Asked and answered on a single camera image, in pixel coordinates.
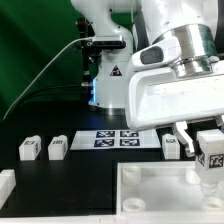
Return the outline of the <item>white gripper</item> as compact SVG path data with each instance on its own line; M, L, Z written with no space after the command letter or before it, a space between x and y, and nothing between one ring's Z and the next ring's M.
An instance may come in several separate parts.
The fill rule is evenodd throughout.
M212 67L212 74L183 78L169 67L134 74L126 95L128 127L139 131L173 124L173 134L193 157L187 122L224 115L224 61Z

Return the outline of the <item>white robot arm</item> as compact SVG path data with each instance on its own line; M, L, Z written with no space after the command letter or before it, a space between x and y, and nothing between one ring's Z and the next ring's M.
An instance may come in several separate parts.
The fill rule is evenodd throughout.
M70 0L101 51L90 106L134 131L170 127L187 155L188 124L224 124L224 0Z

